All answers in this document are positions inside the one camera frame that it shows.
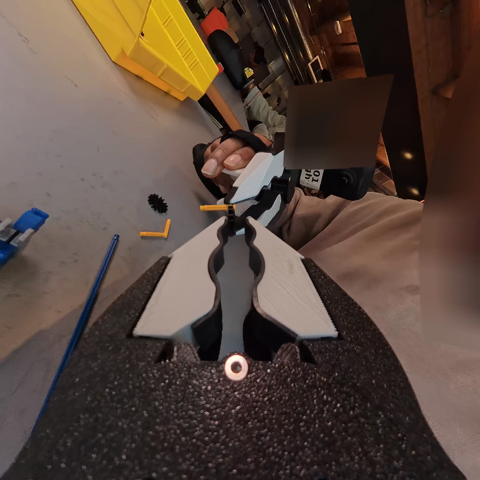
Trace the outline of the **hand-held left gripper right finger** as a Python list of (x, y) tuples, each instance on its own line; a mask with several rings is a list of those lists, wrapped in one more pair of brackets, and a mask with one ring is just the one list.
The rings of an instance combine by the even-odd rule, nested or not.
[(305, 258), (258, 220), (248, 217), (245, 241), (254, 283), (243, 322), (250, 357), (274, 357), (284, 344), (310, 355), (308, 344), (336, 341), (339, 332), (305, 266)]

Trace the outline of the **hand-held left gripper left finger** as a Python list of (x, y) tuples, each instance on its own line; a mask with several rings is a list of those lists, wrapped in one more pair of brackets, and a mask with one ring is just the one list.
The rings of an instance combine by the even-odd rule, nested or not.
[(223, 333), (218, 273), (229, 236), (223, 216), (169, 256), (134, 337), (190, 343), (204, 355), (218, 355)]

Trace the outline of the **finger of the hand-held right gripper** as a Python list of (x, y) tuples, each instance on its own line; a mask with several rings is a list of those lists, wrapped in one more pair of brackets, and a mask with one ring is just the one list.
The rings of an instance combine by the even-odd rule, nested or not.
[(244, 219), (252, 218), (267, 227), (281, 213), (285, 202), (281, 195), (262, 195), (260, 200), (244, 212)]
[(276, 174), (274, 165), (248, 165), (234, 182), (229, 194), (228, 204), (237, 204), (254, 198), (267, 186)]

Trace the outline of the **black snowflake connector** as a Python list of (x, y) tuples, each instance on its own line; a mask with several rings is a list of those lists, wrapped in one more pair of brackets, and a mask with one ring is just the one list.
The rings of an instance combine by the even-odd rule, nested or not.
[(162, 215), (168, 212), (168, 204), (163, 197), (159, 196), (158, 194), (153, 193), (148, 195), (147, 202), (152, 210), (158, 214)]
[(227, 205), (227, 224), (229, 237), (245, 234), (246, 215), (242, 213), (238, 216), (234, 204)]

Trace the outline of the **yellow plastic bin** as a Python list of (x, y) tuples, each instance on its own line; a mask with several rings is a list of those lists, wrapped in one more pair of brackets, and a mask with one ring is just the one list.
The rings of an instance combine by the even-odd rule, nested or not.
[(219, 74), (178, 0), (73, 3), (114, 63), (178, 100), (199, 100)]

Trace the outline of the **person's right forearm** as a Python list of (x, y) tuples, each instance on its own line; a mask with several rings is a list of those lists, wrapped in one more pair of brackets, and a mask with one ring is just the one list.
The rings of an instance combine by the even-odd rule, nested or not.
[(297, 251), (310, 242), (321, 250), (349, 239), (379, 244), (418, 232), (423, 207), (422, 202), (375, 192), (349, 201), (337, 196), (320, 199), (296, 188), (273, 231)]

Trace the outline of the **person's right hand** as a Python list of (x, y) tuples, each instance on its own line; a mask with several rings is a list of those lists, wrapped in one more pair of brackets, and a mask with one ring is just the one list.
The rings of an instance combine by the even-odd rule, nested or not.
[(229, 138), (225, 141), (215, 140), (204, 153), (201, 167), (203, 177), (210, 179), (220, 192), (226, 194), (231, 189), (234, 179), (225, 171), (237, 171), (245, 168), (255, 156), (255, 151), (242, 140)]

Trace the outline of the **person's beige shirt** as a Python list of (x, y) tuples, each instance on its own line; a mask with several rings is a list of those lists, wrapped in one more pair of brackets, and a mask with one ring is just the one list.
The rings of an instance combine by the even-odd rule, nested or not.
[(423, 332), (420, 229), (379, 244), (354, 238), (324, 250), (309, 242), (301, 250), (379, 327), (442, 447), (468, 479), (479, 479), (479, 353), (428, 339)]

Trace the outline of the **grey table with wooden edge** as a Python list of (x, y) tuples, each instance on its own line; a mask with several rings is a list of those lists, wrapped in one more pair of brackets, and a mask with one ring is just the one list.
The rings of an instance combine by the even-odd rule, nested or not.
[(213, 124), (219, 129), (220, 133), (245, 130), (214, 83), (208, 87), (206, 93), (198, 100), (198, 103)]

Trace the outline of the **long blue toy rod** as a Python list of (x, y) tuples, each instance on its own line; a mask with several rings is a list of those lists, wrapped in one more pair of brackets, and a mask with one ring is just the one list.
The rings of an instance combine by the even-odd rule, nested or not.
[(53, 377), (53, 380), (51, 382), (51, 385), (49, 387), (49, 390), (47, 394), (45, 395), (44, 402), (40, 408), (39, 414), (34, 422), (31, 436), (33, 436), (33, 433), (37, 429), (39, 422), (41, 420), (42, 415), (44, 414), (49, 400), (54, 392), (54, 389), (57, 385), (58, 379), (62, 372), (65, 370), (73, 352), (77, 348), (78, 343), (80, 342), (80, 339), (85, 331), (85, 328), (87, 327), (88, 321), (90, 320), (91, 314), (93, 312), (94, 306), (97, 302), (98, 295), (100, 288), (104, 282), (105, 276), (107, 275), (107, 272), (110, 268), (112, 258), (117, 250), (117, 246), (120, 240), (120, 235), (115, 234), (110, 242), (110, 245), (105, 253), (105, 256), (103, 258), (103, 261), (100, 265), (99, 271), (95, 277), (95, 280), (93, 282), (93, 285), (91, 286), (89, 293), (87, 295), (87, 298), (84, 302), (83, 308), (81, 310), (81, 314), (75, 324), (75, 328), (73, 330), (73, 333), (70, 337), (70, 340), (65, 348), (64, 354), (61, 358), (61, 361), (59, 363), (59, 366), (55, 372), (55, 375)]

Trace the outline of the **black bag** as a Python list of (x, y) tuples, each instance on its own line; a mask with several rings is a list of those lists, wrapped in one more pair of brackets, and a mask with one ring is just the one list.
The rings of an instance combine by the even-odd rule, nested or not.
[(247, 84), (247, 77), (244, 72), (244, 65), (239, 47), (231, 36), (223, 30), (214, 30), (207, 37), (208, 44), (222, 64), (224, 73), (232, 86), (241, 91)]

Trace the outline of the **black pillar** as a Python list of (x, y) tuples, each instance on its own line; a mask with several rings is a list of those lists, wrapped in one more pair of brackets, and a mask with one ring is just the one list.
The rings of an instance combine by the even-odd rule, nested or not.
[(397, 196), (423, 201), (427, 168), (405, 1), (348, 4), (367, 77), (393, 75), (381, 133)]

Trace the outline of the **colourful toy rod model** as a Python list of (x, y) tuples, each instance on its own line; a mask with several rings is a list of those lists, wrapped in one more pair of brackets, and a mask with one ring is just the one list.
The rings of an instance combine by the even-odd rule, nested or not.
[(24, 212), (15, 222), (7, 218), (0, 223), (0, 268), (24, 250), (45, 224), (49, 215), (38, 208)]

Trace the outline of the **silver ribbed duct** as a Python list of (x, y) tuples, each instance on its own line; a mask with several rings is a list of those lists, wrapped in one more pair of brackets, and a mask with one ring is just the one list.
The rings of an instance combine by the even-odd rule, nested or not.
[(259, 4), (294, 84), (311, 84), (312, 51), (294, 1), (261, 0)]

